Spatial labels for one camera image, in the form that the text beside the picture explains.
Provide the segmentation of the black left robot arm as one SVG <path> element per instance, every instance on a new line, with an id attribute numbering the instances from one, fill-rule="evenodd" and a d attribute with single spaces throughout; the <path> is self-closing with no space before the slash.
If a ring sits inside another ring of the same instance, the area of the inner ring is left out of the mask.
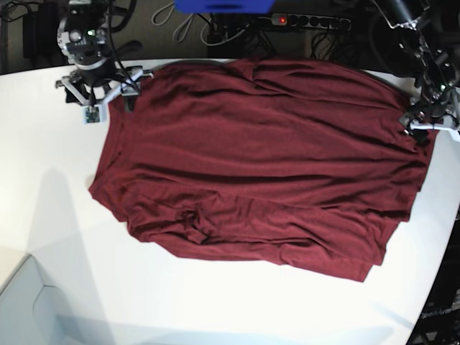
<path id="1" fill-rule="evenodd" d="M 403 52 L 420 71 L 415 87 L 420 95 L 399 119 L 416 142 L 428 131 L 450 134 L 459 141 L 459 2 L 374 1 L 378 14 L 401 37 Z"/>

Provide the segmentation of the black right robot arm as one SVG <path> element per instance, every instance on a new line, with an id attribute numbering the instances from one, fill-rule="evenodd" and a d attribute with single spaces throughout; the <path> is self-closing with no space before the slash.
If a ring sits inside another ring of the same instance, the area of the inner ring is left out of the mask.
<path id="1" fill-rule="evenodd" d="M 64 88 L 65 102 L 82 106 L 91 121 L 101 116 L 109 96 L 121 95 L 131 112 L 140 95 L 142 69 L 125 68 L 121 57 L 140 50 L 142 43 L 131 40 L 116 47 L 113 39 L 131 21 L 136 6 L 136 1 L 127 8 L 114 1 L 69 1 L 69 13 L 58 26 L 58 47 L 75 69 L 55 86 Z"/>

